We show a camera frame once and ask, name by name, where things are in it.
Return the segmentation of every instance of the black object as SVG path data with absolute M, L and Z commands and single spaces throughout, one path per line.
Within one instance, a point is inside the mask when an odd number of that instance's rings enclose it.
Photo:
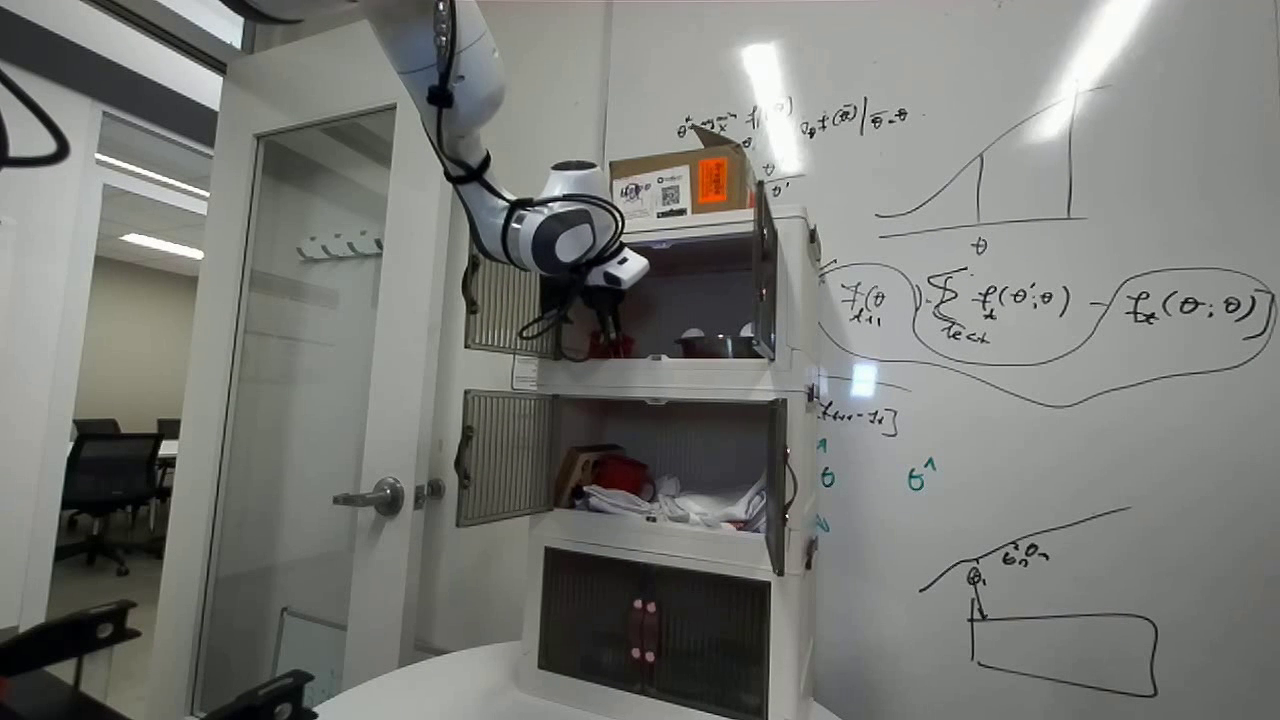
M 122 419 L 113 417 L 82 417 L 78 437 L 122 437 Z
M 303 710 L 303 688 L 311 680 L 311 671 L 274 675 L 240 694 L 231 706 L 212 710 L 204 720 L 318 720 L 318 714 Z
M 55 680 L 48 671 L 30 671 L 30 675 L 15 675 L 15 680 L 4 680 L 0 720 L 60 720 L 60 716 L 130 720 L 130 716 L 113 714 L 109 706 L 85 697 L 82 688 Z
M 46 622 L 0 644 L 0 720 L 78 716 L 78 720 L 126 720 L 102 702 L 82 694 L 85 658 L 138 641 L 130 630 L 131 602 L 82 607 Z M 48 665 L 78 661 L 78 680 L 48 675 Z
M 768 716 L 768 584 L 546 551 L 538 665 L 734 720 Z
M 91 517 L 91 530 L 82 546 L 55 547 L 55 558 L 102 558 L 118 561 L 118 578 L 130 578 L 122 546 L 109 541 L 109 522 L 122 509 L 141 509 L 158 500 L 158 433 L 122 433 L 122 437 L 78 437 L 65 475 L 65 512 Z
M 158 433 L 162 433 L 162 440 L 181 440 L 184 437 L 184 419 L 162 417 Z M 176 471 L 176 457 L 158 457 L 158 500 L 162 500 L 162 509 L 173 497 L 173 471 Z
M 54 169 L 60 159 L 72 156 L 72 146 L 65 137 L 65 127 L 55 127 L 55 121 L 37 103 L 37 97 L 30 97 L 12 75 L 0 74 L 0 88 L 8 88 L 8 97 L 15 97 L 32 117 L 37 125 L 54 137 L 54 151 L 46 156 L 15 156 L 8 151 L 8 125 L 0 117 L 0 169 Z

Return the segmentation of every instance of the label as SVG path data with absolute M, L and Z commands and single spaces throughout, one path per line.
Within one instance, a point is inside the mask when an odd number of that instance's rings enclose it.
M 690 169 L 660 169 L 613 182 L 613 204 L 629 220 L 660 220 L 660 216 L 690 216 L 694 213 L 694 175 Z
M 726 208 L 727 204 L 727 156 L 696 159 L 696 208 Z

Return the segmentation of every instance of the ceiling light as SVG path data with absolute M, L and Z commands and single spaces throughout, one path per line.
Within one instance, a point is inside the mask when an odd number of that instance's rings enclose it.
M 880 386 L 880 366 L 857 359 L 848 398 L 877 398 L 877 386 Z
M 787 113 L 793 97 L 787 97 L 787 83 L 783 83 L 781 48 L 777 46 L 748 46 L 741 53 L 741 62 L 745 62 L 745 74 L 751 80 L 751 97 L 755 97 L 755 107 L 760 107 L 760 127 L 763 127 L 763 140 L 772 149 L 777 175 L 801 175 L 804 173 L 801 125 Z
M 170 252 L 170 255 L 184 255 L 184 260 L 204 260 L 204 248 L 194 243 L 176 243 L 176 240 L 162 240 L 162 236 L 144 236 L 144 234 L 126 234 L 126 243 L 147 248 L 147 252 Z
M 1036 134 L 1042 140 L 1057 140 L 1068 134 L 1086 103 L 1086 92 L 1092 92 L 1107 75 L 1107 68 L 1131 46 L 1154 4 L 1158 0 L 1100 0 L 1096 17 L 1089 21 L 1089 32 L 1077 46 L 1077 55 L 1051 88 L 1057 107 L 1044 113 Z

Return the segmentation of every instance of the red item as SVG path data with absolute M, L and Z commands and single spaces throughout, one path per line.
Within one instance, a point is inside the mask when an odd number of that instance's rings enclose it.
M 644 497 L 649 493 L 649 466 L 641 466 L 634 457 L 600 457 L 592 467 L 592 483 Z
M 592 331 L 587 356 L 634 356 L 634 354 L 635 354 L 635 342 L 634 342 L 634 336 L 607 342 L 607 336 Z

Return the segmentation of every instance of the glass door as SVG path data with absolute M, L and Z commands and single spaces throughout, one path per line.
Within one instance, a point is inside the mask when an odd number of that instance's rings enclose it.
M 202 706 L 339 694 L 395 113 L 260 137 Z

